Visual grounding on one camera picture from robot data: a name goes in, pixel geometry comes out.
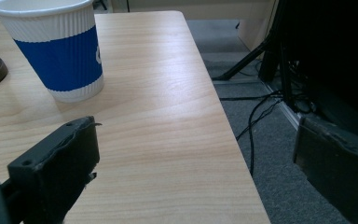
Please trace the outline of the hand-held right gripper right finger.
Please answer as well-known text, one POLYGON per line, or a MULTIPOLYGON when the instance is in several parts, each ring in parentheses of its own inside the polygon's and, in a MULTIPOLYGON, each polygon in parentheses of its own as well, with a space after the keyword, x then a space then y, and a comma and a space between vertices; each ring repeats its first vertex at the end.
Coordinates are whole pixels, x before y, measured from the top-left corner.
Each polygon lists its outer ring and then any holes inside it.
POLYGON ((299 122, 293 161, 351 224, 358 224, 358 136, 315 118, 299 122))

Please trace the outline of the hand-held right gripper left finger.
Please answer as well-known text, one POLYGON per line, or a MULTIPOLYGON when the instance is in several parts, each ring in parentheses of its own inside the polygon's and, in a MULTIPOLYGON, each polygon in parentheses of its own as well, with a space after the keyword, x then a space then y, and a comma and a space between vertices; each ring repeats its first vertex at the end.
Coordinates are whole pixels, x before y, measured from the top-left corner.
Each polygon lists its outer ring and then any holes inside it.
POLYGON ((59 224, 96 174, 100 161, 92 116, 63 124, 8 166, 17 198, 11 214, 24 224, 59 224))

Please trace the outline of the blue banded paper cup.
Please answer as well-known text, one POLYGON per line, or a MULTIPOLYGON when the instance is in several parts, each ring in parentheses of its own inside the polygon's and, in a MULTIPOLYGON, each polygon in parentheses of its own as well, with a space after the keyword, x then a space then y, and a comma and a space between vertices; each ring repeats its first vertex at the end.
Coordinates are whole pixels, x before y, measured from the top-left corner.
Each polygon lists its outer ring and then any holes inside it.
POLYGON ((0 0, 0 22, 56 100, 103 89, 93 0, 0 0))

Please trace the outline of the black tripod stand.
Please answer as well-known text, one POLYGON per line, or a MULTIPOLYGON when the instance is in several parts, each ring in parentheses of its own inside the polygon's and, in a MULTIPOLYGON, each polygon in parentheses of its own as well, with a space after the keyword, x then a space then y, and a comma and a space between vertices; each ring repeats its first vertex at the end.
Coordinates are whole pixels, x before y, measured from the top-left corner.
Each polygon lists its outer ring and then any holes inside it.
POLYGON ((290 11, 295 0, 279 0, 272 26, 266 38, 243 59, 236 63, 232 68, 213 80, 230 80, 240 72, 242 68, 264 54, 259 71, 259 78, 269 82, 273 79, 277 69, 281 73, 282 97, 286 104, 293 108, 295 105, 294 95, 292 94, 291 78, 289 75, 288 50, 288 29, 290 11))

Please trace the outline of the metal floor rail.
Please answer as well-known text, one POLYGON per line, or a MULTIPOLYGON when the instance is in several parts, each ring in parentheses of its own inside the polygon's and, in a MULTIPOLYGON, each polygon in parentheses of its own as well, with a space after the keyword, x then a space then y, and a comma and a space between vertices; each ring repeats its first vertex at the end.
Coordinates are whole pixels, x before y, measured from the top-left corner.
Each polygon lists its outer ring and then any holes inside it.
POLYGON ((285 115, 285 117, 288 119, 288 121, 291 123, 291 125, 295 128, 295 130, 298 130, 299 122, 301 119, 301 115, 295 113, 285 102, 279 103, 279 108, 285 115))

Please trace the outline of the light wooden shelf frame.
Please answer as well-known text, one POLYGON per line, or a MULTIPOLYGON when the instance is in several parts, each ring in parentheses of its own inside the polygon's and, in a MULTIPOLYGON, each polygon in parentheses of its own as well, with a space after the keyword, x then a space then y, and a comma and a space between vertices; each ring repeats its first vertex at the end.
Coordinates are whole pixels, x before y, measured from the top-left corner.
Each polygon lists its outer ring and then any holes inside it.
POLYGON ((267 36, 279 0, 107 0, 114 12, 181 11, 189 20, 238 20, 239 38, 254 49, 267 36))

